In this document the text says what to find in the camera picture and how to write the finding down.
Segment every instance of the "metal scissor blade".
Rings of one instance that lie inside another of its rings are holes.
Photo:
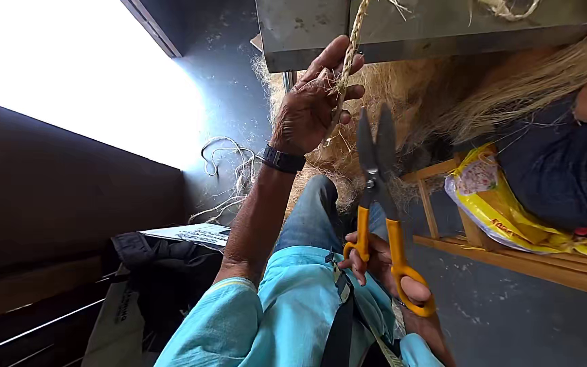
[[[378,170],[375,159],[375,144],[371,134],[371,124],[366,113],[366,108],[361,109],[359,125],[357,126],[357,152],[359,152],[359,165],[363,171],[375,173]]]
[[[388,180],[395,164],[395,128],[393,127],[393,114],[385,103],[381,105],[375,143],[379,171],[382,178]]]

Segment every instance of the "black watch strap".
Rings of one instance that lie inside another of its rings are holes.
[[[293,174],[302,171],[306,162],[305,157],[280,152],[268,144],[266,144],[264,155],[262,155],[261,158],[262,162],[267,166],[278,171]]]

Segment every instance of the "bright window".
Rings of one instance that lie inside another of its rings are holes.
[[[119,0],[0,0],[0,106],[179,169],[205,117]]]

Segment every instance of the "hand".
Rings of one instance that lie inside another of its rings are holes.
[[[269,143],[272,147],[287,154],[305,155],[325,138],[332,123],[332,109],[338,104],[337,93],[330,90],[335,84],[335,76],[343,70],[349,43],[350,39],[345,35],[335,38],[312,62],[291,92],[284,96]],[[363,65],[363,55],[355,55],[350,74]],[[346,89],[345,100],[360,99],[363,95],[363,86],[350,86]],[[339,122],[349,123],[350,113],[343,110]]]
[[[346,241],[357,243],[357,232],[353,232],[346,236]],[[371,259],[368,263],[364,263],[359,257],[359,252],[356,249],[350,251],[349,258],[338,263],[340,269],[351,268],[352,273],[359,284],[363,287],[366,285],[366,270],[368,270],[372,276],[377,278],[384,287],[387,288],[389,293],[393,296],[398,295],[398,289],[395,285],[395,279],[391,274],[391,250],[387,241],[379,238],[376,234],[369,234],[369,251],[371,253]],[[413,280],[408,276],[404,276],[400,280],[400,285],[403,291],[409,297],[415,305],[422,305],[424,301],[428,300],[431,296],[431,292],[419,281]]]

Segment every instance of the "concrete floor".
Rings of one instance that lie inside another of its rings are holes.
[[[208,113],[199,141],[224,135],[260,150],[271,127],[264,90],[251,70],[251,59],[259,54],[249,44],[259,31],[255,3],[193,6],[195,11],[186,14],[192,30],[189,48],[178,63],[197,83]],[[235,155],[225,154],[218,178],[206,176],[202,164],[186,171],[194,204],[203,209],[224,200],[227,194],[210,194],[232,187],[238,162]],[[432,203],[442,233],[462,230],[456,206],[444,192],[434,194]],[[229,213],[221,223],[232,218]],[[459,365],[587,366],[587,293],[412,244],[412,232],[428,234],[419,203],[410,205],[404,225],[407,256],[432,286]]]

